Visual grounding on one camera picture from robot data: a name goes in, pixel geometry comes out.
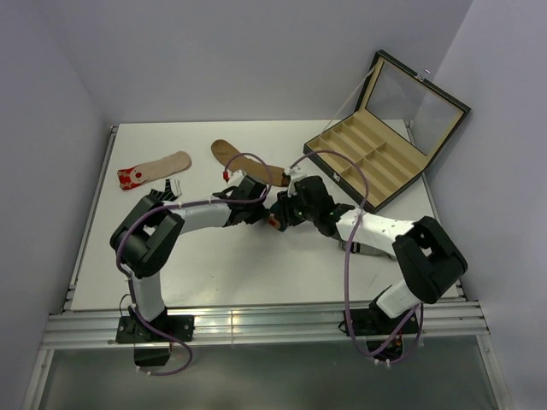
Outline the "green christmas bear sock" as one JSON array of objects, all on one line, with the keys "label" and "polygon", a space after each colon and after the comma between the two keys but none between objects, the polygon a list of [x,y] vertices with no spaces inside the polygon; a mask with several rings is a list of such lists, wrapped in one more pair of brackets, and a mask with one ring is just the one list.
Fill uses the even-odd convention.
[{"label": "green christmas bear sock", "polygon": [[275,202],[268,211],[268,223],[277,231],[285,231],[288,227],[286,206],[282,201]]}]

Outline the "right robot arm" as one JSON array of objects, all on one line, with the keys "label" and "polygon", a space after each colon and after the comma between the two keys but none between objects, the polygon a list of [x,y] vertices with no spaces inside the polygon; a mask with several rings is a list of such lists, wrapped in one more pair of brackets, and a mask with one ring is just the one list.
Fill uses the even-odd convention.
[{"label": "right robot arm", "polygon": [[414,306],[436,303],[468,270],[466,259],[434,218],[394,220],[336,203],[318,176],[300,179],[278,193],[269,221],[280,231],[309,222],[325,237],[395,259],[403,279],[370,305],[371,326],[381,333],[391,331]]}]

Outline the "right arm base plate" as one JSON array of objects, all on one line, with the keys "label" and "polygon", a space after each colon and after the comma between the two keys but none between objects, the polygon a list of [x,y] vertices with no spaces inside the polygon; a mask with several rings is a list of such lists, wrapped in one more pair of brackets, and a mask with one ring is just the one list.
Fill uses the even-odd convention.
[{"label": "right arm base plate", "polygon": [[[382,336],[390,335],[395,328],[402,322],[406,313],[405,311],[395,319],[389,318],[381,311],[376,311],[370,308],[351,309],[350,317],[356,337],[360,336]],[[345,319],[338,324],[338,329],[347,337],[350,336],[346,328]],[[404,323],[400,329],[402,334],[415,334],[418,331],[418,320],[415,313]]]}]

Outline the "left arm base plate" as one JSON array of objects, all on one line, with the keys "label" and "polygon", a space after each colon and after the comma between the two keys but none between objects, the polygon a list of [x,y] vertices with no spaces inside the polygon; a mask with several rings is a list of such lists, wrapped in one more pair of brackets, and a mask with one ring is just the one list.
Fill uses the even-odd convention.
[{"label": "left arm base plate", "polygon": [[119,320],[115,342],[118,344],[167,343],[177,339],[190,342],[193,337],[193,315],[167,316],[162,322],[145,325],[135,316]]}]

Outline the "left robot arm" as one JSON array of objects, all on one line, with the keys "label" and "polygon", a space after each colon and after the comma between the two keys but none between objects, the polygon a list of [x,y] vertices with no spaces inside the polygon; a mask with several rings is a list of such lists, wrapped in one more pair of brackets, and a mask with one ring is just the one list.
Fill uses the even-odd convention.
[{"label": "left robot arm", "polygon": [[128,279],[136,332],[147,341],[163,337],[167,308],[160,271],[179,236],[206,228],[253,224],[266,214],[269,187],[249,175],[235,173],[228,186],[207,199],[162,202],[142,197],[112,234],[109,244],[116,265]]}]

